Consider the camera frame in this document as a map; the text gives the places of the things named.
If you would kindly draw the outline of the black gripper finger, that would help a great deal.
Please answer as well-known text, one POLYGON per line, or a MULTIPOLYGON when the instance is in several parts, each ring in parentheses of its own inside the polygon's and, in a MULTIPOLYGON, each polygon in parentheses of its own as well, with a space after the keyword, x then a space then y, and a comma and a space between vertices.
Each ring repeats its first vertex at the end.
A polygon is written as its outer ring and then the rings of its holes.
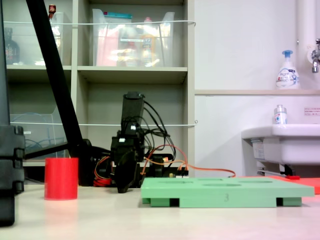
POLYGON ((141 187, 141 167, 140 167, 140 163, 137 162, 135 166, 132 188, 140 188, 140 187, 141 187))
POLYGON ((136 152, 128 151, 119 160, 115 169, 115 183, 119 194, 124 194, 136 178, 136 152))

